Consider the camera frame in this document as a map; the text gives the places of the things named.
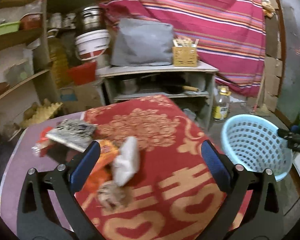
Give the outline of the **brown paper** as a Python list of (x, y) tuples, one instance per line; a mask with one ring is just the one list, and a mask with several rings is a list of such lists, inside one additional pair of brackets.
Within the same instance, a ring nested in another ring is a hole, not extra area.
[(130, 189), (118, 186), (113, 180), (106, 181), (98, 188), (97, 198), (107, 211), (127, 207), (133, 200)]

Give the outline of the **white plastic bag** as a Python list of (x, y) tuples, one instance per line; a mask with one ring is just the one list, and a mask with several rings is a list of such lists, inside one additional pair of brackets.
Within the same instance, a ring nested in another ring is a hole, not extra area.
[(128, 137), (119, 148), (112, 163), (113, 181), (117, 186), (126, 185), (140, 168), (140, 153), (136, 137)]

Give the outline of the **light blue plastic basket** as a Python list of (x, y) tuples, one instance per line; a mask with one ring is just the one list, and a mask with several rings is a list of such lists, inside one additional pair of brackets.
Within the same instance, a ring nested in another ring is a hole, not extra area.
[(281, 181), (292, 167), (293, 152), (287, 141), (277, 136), (277, 130), (277, 126), (259, 116), (232, 116), (222, 127), (223, 152), (233, 164), (261, 173), (269, 168), (276, 181)]

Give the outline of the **orange snack bag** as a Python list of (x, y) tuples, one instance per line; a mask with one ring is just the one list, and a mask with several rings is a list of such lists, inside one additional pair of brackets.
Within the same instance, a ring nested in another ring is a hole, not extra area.
[(110, 140), (102, 139), (98, 142), (101, 146), (101, 154), (83, 187), (90, 193), (96, 192), (103, 183), (111, 180), (110, 165), (119, 154), (119, 148)]

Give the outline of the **black white printed packet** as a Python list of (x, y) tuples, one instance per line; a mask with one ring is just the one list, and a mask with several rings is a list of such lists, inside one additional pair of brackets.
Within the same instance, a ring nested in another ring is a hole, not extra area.
[(46, 137), (54, 142), (83, 153), (94, 140), (97, 130), (95, 124), (79, 119), (66, 119), (46, 133)]

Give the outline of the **silver red foil wrapper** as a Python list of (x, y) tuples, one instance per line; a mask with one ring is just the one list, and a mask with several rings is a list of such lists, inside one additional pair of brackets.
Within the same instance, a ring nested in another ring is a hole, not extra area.
[(56, 143), (50, 140), (46, 135), (53, 127), (48, 126), (44, 128), (40, 134), (39, 140), (32, 147), (32, 153), (37, 157), (44, 157), (48, 150), (51, 149)]

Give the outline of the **red gold patterned cloth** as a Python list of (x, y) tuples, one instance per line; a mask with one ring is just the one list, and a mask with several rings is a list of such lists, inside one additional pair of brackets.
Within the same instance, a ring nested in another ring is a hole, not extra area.
[(92, 108), (84, 120), (117, 144), (137, 138), (140, 169), (127, 183), (127, 204), (104, 209), (93, 183), (76, 194), (106, 239), (195, 239), (221, 206), (200, 147), (204, 132), (163, 95)]

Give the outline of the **clear oil bottle yellow label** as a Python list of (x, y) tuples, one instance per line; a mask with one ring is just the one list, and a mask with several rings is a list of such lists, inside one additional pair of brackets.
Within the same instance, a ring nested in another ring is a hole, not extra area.
[(218, 86), (212, 116), (215, 121), (224, 121), (229, 113), (231, 92), (228, 86)]

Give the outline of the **yellow egg tray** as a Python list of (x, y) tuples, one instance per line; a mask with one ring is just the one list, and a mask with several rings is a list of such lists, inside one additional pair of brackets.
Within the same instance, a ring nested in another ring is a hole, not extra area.
[(40, 106), (37, 108), (33, 116), (27, 120), (23, 120), (19, 126), (27, 128), (29, 126), (42, 123), (46, 120), (53, 119), (57, 113), (62, 110), (63, 104), (61, 102), (51, 103), (50, 106)]

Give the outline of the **cardboard box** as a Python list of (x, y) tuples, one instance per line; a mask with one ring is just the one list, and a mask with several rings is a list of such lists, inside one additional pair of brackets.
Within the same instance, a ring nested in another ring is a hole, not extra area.
[(66, 113), (77, 113), (103, 105), (100, 83), (94, 81), (84, 85), (70, 85), (59, 89), (60, 100)]

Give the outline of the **grey low shelf unit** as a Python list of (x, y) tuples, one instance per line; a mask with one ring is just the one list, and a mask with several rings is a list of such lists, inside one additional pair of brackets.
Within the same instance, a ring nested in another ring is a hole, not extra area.
[[(197, 67), (105, 67), (97, 70), (96, 74), (105, 85), (104, 96), (109, 103), (164, 95), (173, 99), (179, 108), (188, 108), (195, 113), (200, 126), (209, 129), (218, 72), (216, 67), (200, 61)], [(139, 91), (131, 95), (122, 94), (120, 81), (132, 78), (137, 78)]]

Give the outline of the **small steel pot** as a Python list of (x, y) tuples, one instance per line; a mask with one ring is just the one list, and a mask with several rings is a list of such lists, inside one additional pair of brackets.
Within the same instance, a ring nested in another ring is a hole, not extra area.
[(120, 91), (124, 95), (135, 94), (139, 91), (137, 78), (126, 79), (120, 81)]

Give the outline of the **red plastic bowl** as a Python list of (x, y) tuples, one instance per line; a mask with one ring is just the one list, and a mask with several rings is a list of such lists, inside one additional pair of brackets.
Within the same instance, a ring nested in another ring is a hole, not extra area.
[(87, 62), (67, 70), (67, 74), (75, 85), (84, 85), (96, 80), (96, 62)]

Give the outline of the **yellow oil jug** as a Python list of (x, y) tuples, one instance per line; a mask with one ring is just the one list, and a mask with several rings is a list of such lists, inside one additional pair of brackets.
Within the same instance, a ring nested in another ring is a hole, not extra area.
[(47, 32), (47, 44), (49, 56), (52, 62), (51, 74), (57, 88), (67, 86), (71, 79), (68, 75), (69, 65), (66, 50), (57, 37), (58, 29), (51, 29)]

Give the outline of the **yellow woven utensil basket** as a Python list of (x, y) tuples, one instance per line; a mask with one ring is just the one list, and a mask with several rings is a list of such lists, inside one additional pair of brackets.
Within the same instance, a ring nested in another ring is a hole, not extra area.
[(178, 36), (173, 39), (173, 64), (176, 67), (197, 67), (197, 45), (199, 40), (191, 40), (188, 37)]

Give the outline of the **clear plastic container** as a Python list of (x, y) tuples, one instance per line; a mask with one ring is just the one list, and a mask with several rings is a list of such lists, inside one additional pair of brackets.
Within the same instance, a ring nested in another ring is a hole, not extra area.
[(4, 71), (5, 80), (10, 86), (15, 86), (33, 74), (33, 66), (28, 60), (20, 61), (18, 64), (14, 64)]

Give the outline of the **white plastic bucket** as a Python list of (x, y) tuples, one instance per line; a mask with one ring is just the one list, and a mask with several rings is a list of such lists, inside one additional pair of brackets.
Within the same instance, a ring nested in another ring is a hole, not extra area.
[(110, 34), (107, 29), (90, 31), (75, 38), (75, 54), (81, 61), (96, 60), (109, 47)]

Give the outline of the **striped pink red curtain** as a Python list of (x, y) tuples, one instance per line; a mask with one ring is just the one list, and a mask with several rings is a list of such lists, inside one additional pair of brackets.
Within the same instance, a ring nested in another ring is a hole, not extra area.
[(266, 53), (261, 0), (104, 0), (106, 22), (122, 18), (173, 25), (198, 41), (199, 59), (219, 70), (216, 81), (237, 94), (258, 94)]

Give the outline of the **grey cloth bag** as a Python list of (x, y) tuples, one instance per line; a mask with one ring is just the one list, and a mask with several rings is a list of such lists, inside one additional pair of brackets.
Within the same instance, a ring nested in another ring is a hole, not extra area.
[(173, 26), (123, 18), (118, 24), (111, 64), (118, 67), (165, 66), (173, 61)]

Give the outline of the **steel cooking pot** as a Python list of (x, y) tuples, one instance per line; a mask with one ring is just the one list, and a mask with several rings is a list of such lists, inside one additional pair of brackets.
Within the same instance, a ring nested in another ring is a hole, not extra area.
[(79, 34), (105, 29), (104, 10), (98, 5), (82, 8), (76, 15), (76, 27)]

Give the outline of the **green plastic tray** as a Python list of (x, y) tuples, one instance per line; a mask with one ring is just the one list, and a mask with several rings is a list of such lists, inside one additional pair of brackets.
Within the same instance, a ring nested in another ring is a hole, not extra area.
[(19, 21), (0, 24), (0, 36), (18, 31), (19, 25)]

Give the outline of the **wooden wall shelf unit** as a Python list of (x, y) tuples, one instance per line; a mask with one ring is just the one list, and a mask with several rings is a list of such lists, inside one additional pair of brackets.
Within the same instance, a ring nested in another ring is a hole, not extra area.
[[(0, 21), (17, 22), (28, 13), (27, 6), (37, 0), (0, 0)], [(46, 19), (46, 0), (40, 0), (43, 19)], [(34, 102), (42, 103), (59, 100), (58, 91), (50, 67), (47, 45), (47, 27), (19, 30), (0, 35), (0, 83), (4, 82), (5, 73), (24, 63), (33, 67), (34, 74), (20, 83), (11, 86), (0, 95), (0, 131), (10, 122), (20, 123), (23, 112)]]

